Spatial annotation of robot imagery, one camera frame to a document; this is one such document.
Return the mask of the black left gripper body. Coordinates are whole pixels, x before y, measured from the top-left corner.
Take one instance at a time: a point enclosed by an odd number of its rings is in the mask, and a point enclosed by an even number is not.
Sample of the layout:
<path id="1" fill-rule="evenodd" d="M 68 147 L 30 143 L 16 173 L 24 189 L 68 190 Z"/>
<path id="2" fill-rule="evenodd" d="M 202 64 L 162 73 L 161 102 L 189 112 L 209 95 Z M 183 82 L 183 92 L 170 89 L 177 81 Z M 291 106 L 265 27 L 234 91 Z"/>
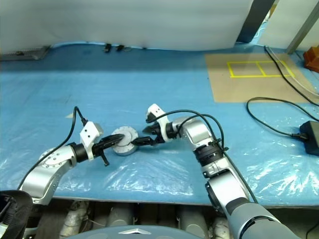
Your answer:
<path id="1" fill-rule="evenodd" d="M 104 150 L 107 148 L 107 140 L 101 139 L 98 143 L 93 145 L 93 156 L 94 158 L 101 157 L 104 165 L 109 166 L 109 162 L 104 154 Z"/>

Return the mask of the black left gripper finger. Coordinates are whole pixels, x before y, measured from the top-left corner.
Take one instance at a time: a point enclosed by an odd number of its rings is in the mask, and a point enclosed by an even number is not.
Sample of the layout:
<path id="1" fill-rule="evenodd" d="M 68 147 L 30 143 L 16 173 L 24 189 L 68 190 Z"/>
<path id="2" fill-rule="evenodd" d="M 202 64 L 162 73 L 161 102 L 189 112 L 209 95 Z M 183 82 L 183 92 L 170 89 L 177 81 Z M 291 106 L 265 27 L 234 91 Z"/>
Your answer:
<path id="1" fill-rule="evenodd" d="M 116 146 L 122 139 L 123 139 L 122 137 L 103 138 L 103 150 Z"/>
<path id="2" fill-rule="evenodd" d="M 125 137 L 125 135 L 122 134 L 122 133 L 112 134 L 112 135 L 108 135 L 108 136 L 102 138 L 102 139 L 101 139 L 101 142 L 102 142 L 102 143 L 117 144 L 117 143 L 120 142 L 124 137 Z"/>

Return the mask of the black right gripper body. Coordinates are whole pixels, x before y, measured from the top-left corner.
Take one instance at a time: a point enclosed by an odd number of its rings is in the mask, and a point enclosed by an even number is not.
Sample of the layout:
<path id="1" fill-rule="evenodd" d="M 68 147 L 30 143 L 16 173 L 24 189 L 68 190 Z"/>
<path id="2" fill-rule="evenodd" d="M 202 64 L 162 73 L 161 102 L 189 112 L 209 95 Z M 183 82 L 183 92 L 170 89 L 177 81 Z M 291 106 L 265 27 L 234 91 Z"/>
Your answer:
<path id="1" fill-rule="evenodd" d="M 152 142 L 152 145 L 162 143 L 162 134 L 161 134 L 160 124 L 158 122 L 155 122 L 150 126 L 150 129 L 151 129 L 151 134 L 156 136 Z"/>

